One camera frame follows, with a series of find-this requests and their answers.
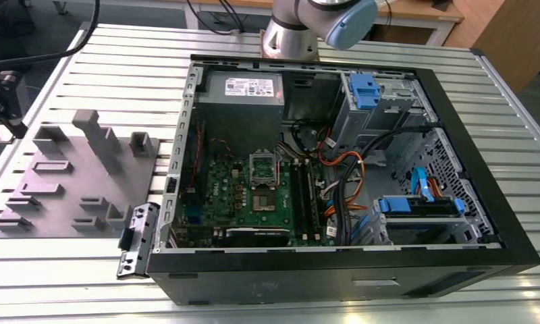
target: power supply label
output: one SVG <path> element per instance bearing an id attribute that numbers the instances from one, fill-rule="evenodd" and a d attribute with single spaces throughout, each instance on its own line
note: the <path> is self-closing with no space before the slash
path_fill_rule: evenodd
<path id="1" fill-rule="evenodd" d="M 273 97 L 273 83 L 268 79 L 240 79 L 225 80 L 226 96 Z"/>

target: slotted aluminum profile table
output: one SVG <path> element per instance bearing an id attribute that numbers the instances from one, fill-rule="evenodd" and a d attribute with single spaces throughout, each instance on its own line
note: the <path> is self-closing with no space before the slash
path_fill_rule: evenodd
<path id="1" fill-rule="evenodd" d="M 73 46 L 81 36 L 73 40 Z M 82 52 L 62 59 L 30 108 L 29 133 L 0 157 L 0 210 L 32 160 L 42 124 L 78 135 L 76 109 L 97 109 L 116 136 L 160 139 L 149 201 L 161 202 L 189 54 L 258 57 L 256 34 L 100 25 Z M 540 253 L 540 129 L 484 57 L 465 49 L 360 43 L 323 61 L 431 68 Z M 248 306 L 176 306 L 146 279 L 114 279 L 117 240 L 0 240 L 0 321 L 144 323 L 540 323 L 540 266 L 437 299 Z"/>

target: desk leg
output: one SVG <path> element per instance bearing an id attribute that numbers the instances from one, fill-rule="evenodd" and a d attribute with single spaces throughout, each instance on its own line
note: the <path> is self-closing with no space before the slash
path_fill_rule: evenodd
<path id="1" fill-rule="evenodd" d="M 193 3 L 192 7 L 194 8 L 196 12 L 200 12 L 200 4 Z M 196 18 L 192 10 L 189 9 L 188 4 L 184 5 L 184 17 L 186 18 L 186 29 L 200 29 L 198 19 Z"/>
<path id="2" fill-rule="evenodd" d="M 444 41 L 451 34 L 455 22 L 441 21 L 432 32 L 431 37 L 428 38 L 428 42 L 425 43 L 428 46 L 441 46 Z"/>
<path id="3" fill-rule="evenodd" d="M 56 7 L 56 11 L 58 15 L 65 15 L 68 10 L 65 9 L 65 2 L 52 1 L 53 6 Z"/>

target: label sticker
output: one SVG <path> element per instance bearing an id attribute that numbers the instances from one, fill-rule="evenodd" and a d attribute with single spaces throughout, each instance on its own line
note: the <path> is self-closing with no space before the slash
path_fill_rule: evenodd
<path id="1" fill-rule="evenodd" d="M 238 79 L 225 80 L 226 96 L 273 97 L 273 82 L 268 79 Z"/>
<path id="2" fill-rule="evenodd" d="M 324 143 L 325 143 L 331 148 L 333 148 L 333 146 L 336 145 L 336 142 L 335 142 L 333 139 L 329 138 L 329 137 L 324 138 Z"/>
<path id="3" fill-rule="evenodd" d="M 336 230 L 336 228 L 335 227 L 332 227 L 332 226 L 328 226 L 327 228 L 325 228 L 325 235 L 327 236 L 331 236 L 331 237 L 336 237 L 336 232 L 337 232 L 337 230 Z"/>

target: motherboard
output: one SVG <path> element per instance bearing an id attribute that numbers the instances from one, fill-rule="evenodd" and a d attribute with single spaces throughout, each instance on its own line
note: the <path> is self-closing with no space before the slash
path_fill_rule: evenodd
<path id="1" fill-rule="evenodd" d="M 282 161 L 268 152 L 249 159 L 209 161 L 205 201 L 184 206 L 178 244 L 196 248 L 328 244 L 314 185 L 320 177 L 321 166 Z"/>

